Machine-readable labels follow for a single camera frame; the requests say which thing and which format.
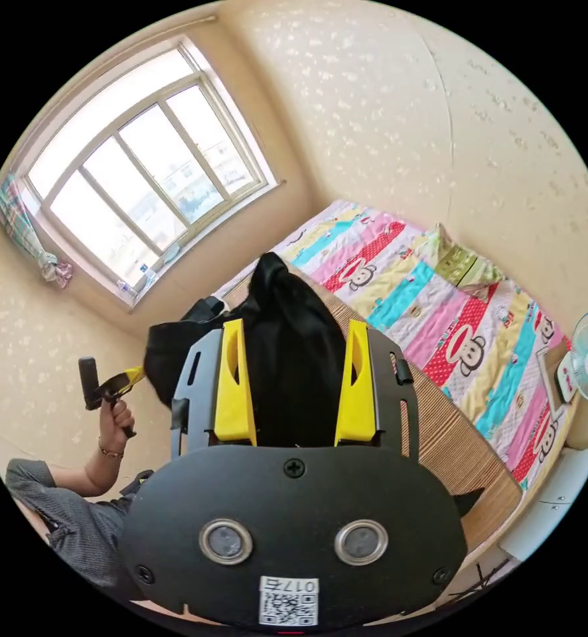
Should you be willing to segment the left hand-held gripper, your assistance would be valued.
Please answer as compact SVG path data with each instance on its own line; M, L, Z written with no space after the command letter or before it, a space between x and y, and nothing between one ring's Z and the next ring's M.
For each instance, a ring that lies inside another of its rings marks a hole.
M123 396L129 393L134 385L144 377L145 372L142 366L126 369L111 377L94 390L94 408L99 409L104 403L107 403L112 412Z

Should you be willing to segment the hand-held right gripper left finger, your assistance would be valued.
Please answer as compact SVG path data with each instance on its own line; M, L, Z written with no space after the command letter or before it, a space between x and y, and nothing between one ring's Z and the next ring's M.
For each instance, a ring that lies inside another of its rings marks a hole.
M242 320L222 330L214 435L221 443L257 444Z

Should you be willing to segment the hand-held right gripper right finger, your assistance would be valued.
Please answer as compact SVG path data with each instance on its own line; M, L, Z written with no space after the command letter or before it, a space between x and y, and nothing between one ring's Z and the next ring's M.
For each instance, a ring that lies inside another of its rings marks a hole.
M365 322L351 319L346 335L334 445L368 445L376 431L368 329Z

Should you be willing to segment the person's left hand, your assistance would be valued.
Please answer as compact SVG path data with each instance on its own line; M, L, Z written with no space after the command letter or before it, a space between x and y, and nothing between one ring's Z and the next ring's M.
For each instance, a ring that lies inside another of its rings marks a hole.
M122 454L128 442L126 430L134 428L134 417L124 400L114 404L106 399L100 407L100 447L113 454Z

